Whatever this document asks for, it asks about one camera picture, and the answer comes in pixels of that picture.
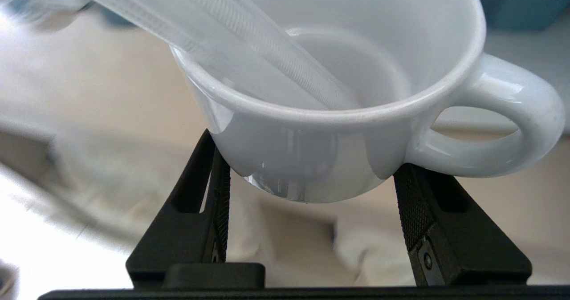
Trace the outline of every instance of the clear straw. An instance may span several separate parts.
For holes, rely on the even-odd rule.
[[[236,90],[302,109],[358,109],[355,94],[251,0],[95,0]]]

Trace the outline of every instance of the glossy surface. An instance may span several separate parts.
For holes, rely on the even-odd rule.
[[[267,192],[308,203],[345,200],[404,162],[462,176],[507,174],[541,158],[562,133],[564,109],[548,83],[481,55],[479,0],[253,1],[368,106],[272,105],[175,51],[222,155]],[[436,134],[430,126],[453,105],[496,111],[521,131],[477,144]]]

